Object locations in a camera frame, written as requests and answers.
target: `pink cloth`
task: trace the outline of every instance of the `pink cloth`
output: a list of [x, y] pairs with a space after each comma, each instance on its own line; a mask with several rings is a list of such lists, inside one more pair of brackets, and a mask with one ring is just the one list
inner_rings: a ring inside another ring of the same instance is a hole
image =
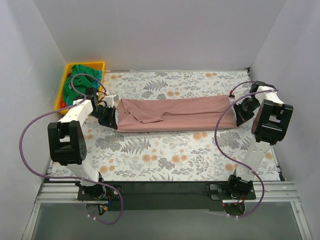
[[[229, 106], [227, 95], [195, 98], [136, 100], [118, 104], [118, 131], [125, 133], [214, 130]], [[236, 128], [232, 110], [222, 118], [219, 129]]]

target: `plastic container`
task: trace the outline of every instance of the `plastic container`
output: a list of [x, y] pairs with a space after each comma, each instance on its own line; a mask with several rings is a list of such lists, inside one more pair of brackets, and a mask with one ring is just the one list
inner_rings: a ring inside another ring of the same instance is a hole
[[[75, 64], [82, 64], [86, 67], [89, 67], [89, 68], [93, 68], [95, 70], [101, 70], [102, 71], [102, 79], [101, 79], [101, 83], [104, 82], [104, 76], [105, 76], [105, 67], [106, 67], [106, 64], [104, 61], [92, 61], [92, 62], [73, 62], [73, 63], [68, 63], [65, 67], [65, 70], [64, 70], [64, 74], [63, 74], [63, 78], [62, 78], [62, 81], [61, 81], [61, 84], [60, 84], [60, 89], [59, 89], [59, 93], [56, 97], [56, 100], [55, 100], [55, 104], [54, 104], [54, 110], [59, 110], [60, 109], [60, 100], [61, 98], [64, 96], [64, 85], [65, 85], [65, 82], [67, 80], [67, 75], [72, 73], [72, 67], [75, 65]], [[102, 91], [103, 92], [103, 88], [102, 86], [99, 87], [99, 91]], [[67, 114], [67, 112], [69, 111], [69, 109], [65, 109], [65, 110], [62, 110], [60, 111], [59, 113], [61, 113], [62, 115], [65, 115]]]

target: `orange flower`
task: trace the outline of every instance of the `orange flower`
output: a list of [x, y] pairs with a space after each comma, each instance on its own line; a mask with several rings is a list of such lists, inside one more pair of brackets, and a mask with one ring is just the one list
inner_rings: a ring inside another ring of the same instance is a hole
[[200, 140], [201, 139], [201, 134], [199, 132], [196, 132], [193, 134], [193, 139], [194, 140]]
[[106, 172], [108, 172], [108, 167], [107, 166], [100, 167], [99, 172], [101, 174], [105, 174]]
[[145, 154], [142, 156], [142, 160], [147, 163], [150, 162], [150, 155], [149, 154]]
[[274, 158], [274, 156], [272, 155], [271, 152], [267, 152], [267, 153], [265, 154], [265, 158], [268, 159], [268, 160], [272, 160], [272, 159]]
[[230, 163], [227, 163], [226, 165], [224, 165], [225, 170], [231, 172], [234, 170], [234, 166]]
[[178, 155], [172, 156], [171, 161], [173, 163], [177, 164], [178, 162], [180, 162], [180, 156], [178, 156]]
[[84, 135], [84, 139], [85, 139], [85, 140], [91, 140], [91, 139], [93, 139], [93, 138], [94, 138], [94, 136], [93, 136], [92, 134]]
[[169, 97], [173, 97], [174, 92], [173, 92], [173, 91], [168, 91], [166, 94], [167, 94]]

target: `white wall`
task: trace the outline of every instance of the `white wall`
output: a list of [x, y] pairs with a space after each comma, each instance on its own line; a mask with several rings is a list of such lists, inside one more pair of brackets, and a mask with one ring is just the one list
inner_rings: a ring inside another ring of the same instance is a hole
[[284, 176], [294, 181], [313, 239], [320, 239], [320, 2], [287, 0], [252, 65], [254, 80], [271, 82], [294, 107], [275, 146]]
[[67, 62], [110, 70], [243, 69], [285, 0], [34, 0]]
[[[0, 1], [0, 239], [19, 240], [41, 179], [23, 165], [18, 142], [24, 126], [53, 109], [66, 62], [32, 0]], [[48, 117], [24, 141], [28, 161], [45, 173]]]

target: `floral tablecloth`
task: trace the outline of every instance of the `floral tablecloth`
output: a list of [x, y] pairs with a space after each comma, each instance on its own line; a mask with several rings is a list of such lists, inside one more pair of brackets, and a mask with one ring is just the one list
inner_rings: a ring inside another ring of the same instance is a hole
[[[122, 72], [106, 73], [110, 94], [127, 99], [178, 99], [229, 94], [248, 81], [246, 71], [220, 72]], [[238, 92], [247, 92], [243, 85]], [[219, 130], [224, 151], [241, 160], [250, 144], [252, 120], [237, 129]], [[89, 117], [82, 126], [87, 144], [85, 161], [105, 181], [226, 181], [238, 166], [218, 151], [214, 131], [119, 133]], [[274, 156], [269, 151], [258, 168], [264, 181], [279, 181]], [[52, 176], [73, 176], [58, 163]]]

